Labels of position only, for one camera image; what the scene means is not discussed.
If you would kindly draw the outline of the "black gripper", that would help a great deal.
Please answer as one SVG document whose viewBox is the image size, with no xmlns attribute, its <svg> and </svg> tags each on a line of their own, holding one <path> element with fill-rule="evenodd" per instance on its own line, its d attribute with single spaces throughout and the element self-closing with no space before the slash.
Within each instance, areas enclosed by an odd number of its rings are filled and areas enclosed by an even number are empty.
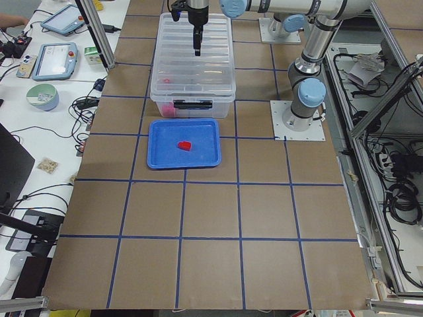
<svg viewBox="0 0 423 317">
<path fill-rule="evenodd" d="M 195 56 L 201 56 L 203 25 L 208 23 L 208 0 L 178 0 L 171 5 L 171 15 L 175 22 L 179 21 L 181 12 L 188 13 L 188 21 L 194 26 L 193 48 Z"/>
</svg>

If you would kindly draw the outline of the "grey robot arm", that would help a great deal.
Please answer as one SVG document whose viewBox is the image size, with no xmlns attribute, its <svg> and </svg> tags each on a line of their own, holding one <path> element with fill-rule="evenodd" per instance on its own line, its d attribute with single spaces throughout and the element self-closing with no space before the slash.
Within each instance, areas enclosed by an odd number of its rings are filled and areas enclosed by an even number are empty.
<svg viewBox="0 0 423 317">
<path fill-rule="evenodd" d="M 328 46 L 343 20 L 369 9 L 369 1 L 220 1 L 221 10 L 229 18 L 246 11 L 258 13 L 302 14 L 315 21 L 308 40 L 288 69 L 293 101 L 282 115 L 284 125 L 292 131 L 306 131 L 313 115 L 326 95 L 324 84 L 317 78 Z"/>
<path fill-rule="evenodd" d="M 208 0 L 178 0 L 171 5 L 171 15 L 174 22 L 178 22 L 180 13 L 188 13 L 188 22 L 193 29 L 193 48 L 195 56 L 201 56 L 201 44 L 204 25 L 208 23 Z"/>
</svg>

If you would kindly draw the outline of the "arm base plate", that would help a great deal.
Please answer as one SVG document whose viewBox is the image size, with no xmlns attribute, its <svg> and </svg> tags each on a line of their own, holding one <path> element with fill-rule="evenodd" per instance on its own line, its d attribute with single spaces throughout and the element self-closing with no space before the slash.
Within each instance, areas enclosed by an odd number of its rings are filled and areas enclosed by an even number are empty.
<svg viewBox="0 0 423 317">
<path fill-rule="evenodd" d="M 299 32 L 287 32 L 282 23 L 274 18 L 259 18 L 261 42 L 267 44 L 300 45 Z"/>
<path fill-rule="evenodd" d="M 270 101 L 274 139 L 280 141 L 326 141 L 324 118 L 318 108 L 311 118 L 298 118 L 291 112 L 290 100 Z"/>
</svg>

